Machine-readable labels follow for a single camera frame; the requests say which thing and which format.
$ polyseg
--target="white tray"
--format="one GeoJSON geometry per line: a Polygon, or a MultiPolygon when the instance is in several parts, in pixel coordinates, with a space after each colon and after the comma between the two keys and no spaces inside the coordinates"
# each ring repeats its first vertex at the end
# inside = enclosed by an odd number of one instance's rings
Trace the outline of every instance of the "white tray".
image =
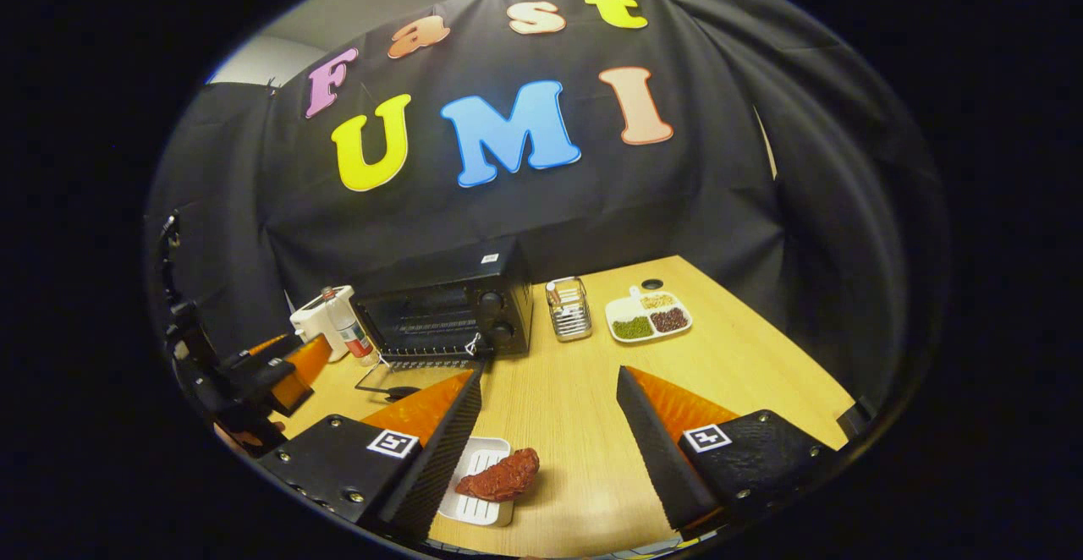
{"type": "Polygon", "coordinates": [[[438,513],[452,520],[478,524],[481,526],[504,526],[511,522],[511,509],[514,502],[490,503],[472,496],[455,492],[459,480],[474,476],[511,455],[511,444],[499,438],[470,438],[459,456],[452,481],[447,483],[447,492],[440,502],[438,513]]]}
{"type": "Polygon", "coordinates": [[[635,285],[628,289],[628,294],[629,296],[627,298],[617,298],[609,304],[605,304],[605,322],[609,327],[610,335],[614,340],[624,342],[625,344],[634,344],[636,342],[645,342],[647,340],[653,340],[654,338],[661,338],[663,336],[681,334],[688,331],[688,329],[692,327],[692,314],[688,312],[684,304],[682,304],[681,301],[678,300],[673,294],[669,294],[668,291],[650,291],[648,294],[641,294],[639,288],[635,285]],[[654,307],[654,309],[645,309],[642,303],[643,298],[650,298],[653,296],[668,296],[669,298],[673,298],[674,303],[665,307],[654,307]],[[651,314],[662,313],[671,309],[680,309],[681,313],[684,314],[684,318],[688,320],[688,325],[671,331],[658,331],[657,328],[654,327],[654,322],[651,321],[651,314]],[[650,325],[651,331],[654,334],[642,338],[621,338],[617,336],[616,331],[613,330],[613,322],[629,322],[635,317],[647,317],[647,323],[650,325]]]}

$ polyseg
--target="bottle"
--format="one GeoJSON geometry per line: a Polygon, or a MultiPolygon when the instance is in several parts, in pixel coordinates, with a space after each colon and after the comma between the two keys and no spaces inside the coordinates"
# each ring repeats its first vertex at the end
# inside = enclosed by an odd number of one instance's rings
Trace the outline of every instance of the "bottle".
{"type": "Polygon", "coordinates": [[[339,298],[334,287],[325,287],[323,297],[331,324],[335,325],[342,342],[350,349],[353,356],[364,360],[363,365],[371,365],[371,363],[365,362],[376,363],[375,356],[371,356],[373,343],[368,341],[365,331],[361,329],[361,324],[357,323],[357,317],[353,314],[350,303],[339,298]]]}

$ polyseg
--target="black toaster oven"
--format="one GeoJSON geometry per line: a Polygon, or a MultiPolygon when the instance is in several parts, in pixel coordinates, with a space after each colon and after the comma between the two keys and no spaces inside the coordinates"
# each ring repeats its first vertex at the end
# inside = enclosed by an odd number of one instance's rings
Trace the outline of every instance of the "black toaster oven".
{"type": "Polygon", "coordinates": [[[401,260],[352,285],[354,312],[389,362],[530,350],[534,298],[514,237],[401,260]]]}

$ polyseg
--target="blue letter m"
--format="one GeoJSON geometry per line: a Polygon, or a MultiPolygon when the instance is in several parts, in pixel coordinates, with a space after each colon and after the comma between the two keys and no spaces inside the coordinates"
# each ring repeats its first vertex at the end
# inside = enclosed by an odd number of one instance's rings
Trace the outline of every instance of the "blue letter m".
{"type": "Polygon", "coordinates": [[[519,171],[526,135],[534,144],[526,162],[534,169],[578,160],[579,148],[567,139],[567,129],[560,117],[557,102],[560,91],[560,82],[553,79],[523,84],[507,120],[477,94],[445,105],[440,114],[455,126],[462,156],[459,185],[468,188],[496,178],[496,166],[485,160],[482,145],[490,148],[505,169],[512,173],[519,171]]]}

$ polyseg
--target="metal utensil holder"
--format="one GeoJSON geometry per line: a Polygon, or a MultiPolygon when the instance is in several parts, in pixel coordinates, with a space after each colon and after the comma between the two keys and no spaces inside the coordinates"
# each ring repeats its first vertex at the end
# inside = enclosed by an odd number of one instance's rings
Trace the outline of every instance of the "metal utensil holder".
{"type": "Polygon", "coordinates": [[[546,283],[545,295],[557,340],[569,342],[590,336],[593,330],[583,279],[574,276],[550,279],[546,283]]]}

